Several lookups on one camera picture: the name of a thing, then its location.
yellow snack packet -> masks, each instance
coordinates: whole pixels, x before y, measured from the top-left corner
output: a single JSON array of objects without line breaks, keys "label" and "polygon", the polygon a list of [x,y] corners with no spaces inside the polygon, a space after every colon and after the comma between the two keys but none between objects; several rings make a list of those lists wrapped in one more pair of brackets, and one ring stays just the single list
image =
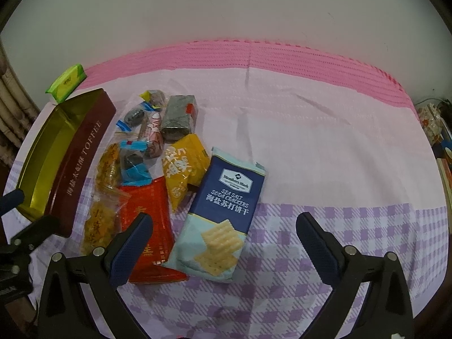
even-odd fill
[{"label": "yellow snack packet", "polygon": [[163,172],[173,211],[188,191],[188,184],[199,186],[209,167],[209,156],[196,134],[184,136],[164,153]]}]

blue cracker package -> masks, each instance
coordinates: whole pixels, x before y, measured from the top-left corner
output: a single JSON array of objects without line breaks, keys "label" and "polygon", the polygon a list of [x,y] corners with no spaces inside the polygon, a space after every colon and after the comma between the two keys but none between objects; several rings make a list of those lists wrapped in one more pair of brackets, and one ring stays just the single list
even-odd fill
[{"label": "blue cracker package", "polygon": [[260,164],[217,149],[180,235],[163,265],[231,283],[265,178]]}]

white wall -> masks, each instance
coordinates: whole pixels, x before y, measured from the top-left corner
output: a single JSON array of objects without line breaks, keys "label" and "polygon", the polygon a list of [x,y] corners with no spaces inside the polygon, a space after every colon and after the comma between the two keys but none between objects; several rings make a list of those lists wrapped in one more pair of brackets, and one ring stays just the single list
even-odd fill
[{"label": "white wall", "polygon": [[452,37],[428,0],[23,0],[1,33],[40,107],[74,63],[219,37],[353,57],[393,74],[415,101],[452,88]]}]

screw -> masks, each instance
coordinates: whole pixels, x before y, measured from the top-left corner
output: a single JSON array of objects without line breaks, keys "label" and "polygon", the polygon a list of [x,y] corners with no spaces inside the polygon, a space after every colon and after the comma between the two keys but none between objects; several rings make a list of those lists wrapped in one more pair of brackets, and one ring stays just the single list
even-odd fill
[{"label": "screw", "polygon": [[62,257],[63,257],[63,254],[61,252],[57,252],[52,255],[52,260],[55,262],[60,261]]},{"label": "screw", "polygon": [[93,255],[94,255],[94,256],[100,256],[100,255],[102,255],[104,252],[105,252],[105,249],[104,249],[103,247],[96,247],[96,248],[93,250]]},{"label": "screw", "polygon": [[396,261],[397,260],[397,255],[393,252],[388,252],[388,259],[392,260],[392,261]]},{"label": "screw", "polygon": [[344,247],[344,250],[345,250],[345,252],[348,253],[349,255],[355,255],[355,254],[357,253],[356,248],[355,248],[354,246],[350,246],[350,245],[345,246],[345,247]]}]

cracker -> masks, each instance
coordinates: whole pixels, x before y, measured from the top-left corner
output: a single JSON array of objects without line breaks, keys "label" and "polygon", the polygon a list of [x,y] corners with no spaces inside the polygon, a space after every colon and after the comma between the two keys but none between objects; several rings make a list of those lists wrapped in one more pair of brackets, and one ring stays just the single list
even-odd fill
[{"label": "cracker", "polygon": [[194,257],[194,260],[197,261],[205,271],[214,277],[217,277],[224,271],[236,266],[238,261],[238,259],[232,254],[223,256],[220,260],[218,260],[218,256],[209,251],[200,253]]},{"label": "cracker", "polygon": [[224,253],[226,255],[243,247],[243,241],[238,237],[237,231],[229,219],[218,223],[213,228],[202,232],[201,237],[212,253]]}]

